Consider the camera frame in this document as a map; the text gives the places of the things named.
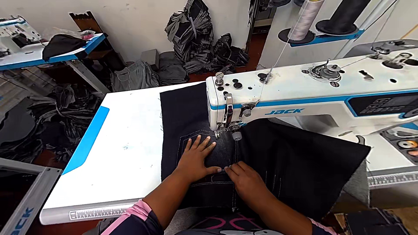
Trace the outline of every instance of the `white wall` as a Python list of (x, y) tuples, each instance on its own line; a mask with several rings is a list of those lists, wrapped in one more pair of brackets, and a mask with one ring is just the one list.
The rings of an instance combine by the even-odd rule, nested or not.
[[(311, 31), (317, 35), (320, 35), (321, 33), (315, 29), (315, 24), (320, 20), (329, 19), (341, 1), (342, 0), (325, 0), (313, 25), (311, 26)], [(361, 23), (379, 2), (380, 0), (372, 0), (369, 3), (363, 13), (357, 19), (357, 26), (361, 25)], [(367, 31), (365, 31), (365, 33), (358, 40), (356, 40), (352, 46), (373, 42), (376, 35), (378, 35), (379, 30), (382, 28), (384, 22), (389, 17), (391, 9), (388, 10), (385, 15), (382, 16)], [(391, 15), (386, 26), (383, 28), (376, 41), (400, 39), (418, 23), (416, 9), (418, 9), (418, 1), (398, 0), (398, 4), (396, 5), (393, 14)], [(334, 58), (339, 50), (347, 42), (347, 40), (343, 40), (300, 47), (290, 47), (289, 45), (286, 45), (285, 42), (278, 38), (278, 33), (283, 29), (290, 28), (294, 22), (296, 22), (299, 10), (300, 7), (293, 3), (277, 8), (269, 35), (264, 45), (263, 53), (259, 61), (260, 65), (268, 68), (272, 67), (279, 58), (279, 55), (284, 46), (286, 46), (286, 48), (283, 51), (283, 54), (276, 67), (325, 61), (328, 58)], [(414, 31), (407, 38), (418, 39), (418, 30)]]
[[(109, 41), (126, 61), (139, 59), (141, 53), (157, 48), (172, 51), (164, 28), (170, 16), (183, 10), (187, 0), (2, 0), (0, 17), (21, 15), (42, 33), (48, 27), (79, 30), (69, 12), (91, 11)], [(250, 0), (204, 0), (214, 25), (217, 40), (231, 33), (232, 44), (245, 48), (248, 36)]]

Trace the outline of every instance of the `hand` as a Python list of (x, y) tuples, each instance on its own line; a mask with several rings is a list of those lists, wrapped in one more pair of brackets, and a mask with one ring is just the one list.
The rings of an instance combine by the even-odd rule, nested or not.
[(205, 167), (205, 157), (207, 157), (215, 148), (216, 142), (213, 142), (206, 147), (210, 140), (210, 136), (206, 137), (201, 144), (199, 144), (200, 139), (201, 135), (198, 135), (193, 145), (191, 144), (191, 139), (187, 141), (184, 153), (178, 162), (177, 168), (173, 172), (182, 175), (189, 184), (198, 181), (207, 175), (222, 171), (222, 168), (219, 166)]
[(261, 176), (243, 161), (225, 167), (242, 200), (256, 213), (276, 197), (267, 189)]

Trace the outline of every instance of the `shirt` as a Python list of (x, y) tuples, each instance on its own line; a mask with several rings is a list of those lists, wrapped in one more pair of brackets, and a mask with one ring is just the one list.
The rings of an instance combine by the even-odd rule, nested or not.
[[(337, 235), (332, 228), (311, 219), (312, 235)], [(258, 225), (240, 213), (210, 216), (176, 235), (283, 235)], [(139, 200), (114, 221), (102, 235), (164, 235), (151, 207)]]

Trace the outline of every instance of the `white thread spool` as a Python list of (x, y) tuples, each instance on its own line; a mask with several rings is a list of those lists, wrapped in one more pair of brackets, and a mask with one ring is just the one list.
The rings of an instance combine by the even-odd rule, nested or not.
[(305, 38), (323, 3), (324, 0), (305, 0), (299, 11), (299, 23), (295, 23), (288, 34), (290, 40), (300, 41)]

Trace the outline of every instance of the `blue table edge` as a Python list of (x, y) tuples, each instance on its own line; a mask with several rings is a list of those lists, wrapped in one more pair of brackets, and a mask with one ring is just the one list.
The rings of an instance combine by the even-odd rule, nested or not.
[[(97, 37), (93, 37), (90, 41), (87, 41), (87, 44), (85, 46), (82, 47), (84, 48), (83, 51), (86, 53), (86, 55), (88, 55), (105, 38), (106, 36), (104, 34), (97, 36)], [(24, 67), (30, 67), (30, 66), (37, 66), (41, 64), (63, 62), (63, 61), (69, 61), (73, 59), (79, 59), (75, 53), (71, 55), (66, 55), (66, 56), (54, 56), (54, 57), (51, 57), (48, 61), (44, 61), (43, 59), (38, 59), (38, 60), (33, 60), (33, 61), (6, 64), (6, 65), (0, 66), (0, 71), (8, 70), (8, 69), (18, 69), (18, 68), (24, 68)]]
[(84, 164), (109, 111), (109, 108), (104, 106), (99, 107), (96, 115), (94, 115), (92, 122), (87, 128), (86, 133), (74, 151), (73, 156), (70, 158), (70, 161), (62, 172), (63, 175)]

